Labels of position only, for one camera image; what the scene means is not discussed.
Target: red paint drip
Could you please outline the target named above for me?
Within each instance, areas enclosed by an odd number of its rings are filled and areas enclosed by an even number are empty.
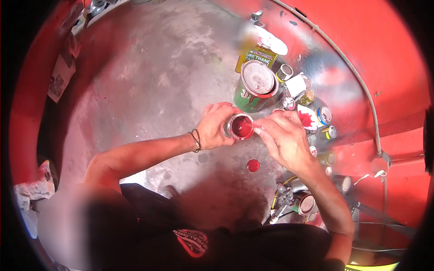
[[[312,115],[309,113],[302,113],[301,111],[299,111],[299,118],[301,120],[301,124],[304,127],[312,127],[312,123],[314,122],[311,119]]]
[[[259,162],[258,160],[250,160],[249,162],[247,162],[247,168],[251,171],[251,172],[255,172],[259,169]]]
[[[232,131],[239,137],[247,137],[252,133],[252,121],[246,116],[239,116],[233,120]]]

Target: person's right hand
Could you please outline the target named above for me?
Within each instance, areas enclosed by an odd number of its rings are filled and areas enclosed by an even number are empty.
[[[253,123],[263,127],[253,131],[261,137],[270,156],[287,170],[298,175],[317,163],[297,111],[276,111]]]

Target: forearm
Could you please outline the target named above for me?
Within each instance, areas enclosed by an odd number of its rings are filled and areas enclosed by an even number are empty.
[[[86,174],[105,170],[111,178],[120,180],[196,149],[196,142],[190,134],[135,142],[96,155]]]
[[[312,160],[297,176],[309,188],[327,229],[352,237],[353,223],[346,201],[326,176],[321,165]]]

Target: bracelet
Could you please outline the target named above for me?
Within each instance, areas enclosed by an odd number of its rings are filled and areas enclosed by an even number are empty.
[[[197,139],[194,137],[193,131],[196,131],[196,133],[197,133]],[[194,153],[198,153],[201,150],[201,137],[199,136],[199,132],[197,131],[197,129],[193,129],[193,130],[191,130],[191,132],[188,132],[188,133],[191,134],[191,136],[193,137],[194,141],[196,142],[197,149],[194,150],[193,152]]]

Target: metal pipe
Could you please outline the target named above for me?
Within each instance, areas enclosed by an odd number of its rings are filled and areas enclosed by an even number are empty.
[[[379,157],[381,157],[380,132],[378,130],[377,111],[375,110],[374,101],[372,100],[372,97],[371,97],[371,94],[369,93],[368,87],[366,86],[366,84],[363,81],[359,72],[355,69],[354,65],[349,61],[349,59],[345,56],[345,54],[341,51],[341,49],[339,49],[339,47],[321,29],[319,29],[319,27],[316,24],[312,23],[309,19],[304,17],[297,10],[291,8],[290,6],[283,3],[282,1],[279,1],[279,0],[272,0],[272,1],[283,6],[287,10],[289,10],[291,13],[293,13],[294,15],[299,17],[301,20],[303,20],[303,22],[307,23],[310,27],[312,27],[316,32],[318,32],[318,34],[321,35],[332,46],[332,48],[341,56],[341,58],[345,61],[345,63],[348,65],[348,67],[354,73],[358,82],[362,86],[362,89],[365,92],[365,94],[369,100],[369,104],[371,106],[371,109],[372,109],[372,116],[374,118],[374,127],[375,127],[375,145],[377,147],[377,154]]]

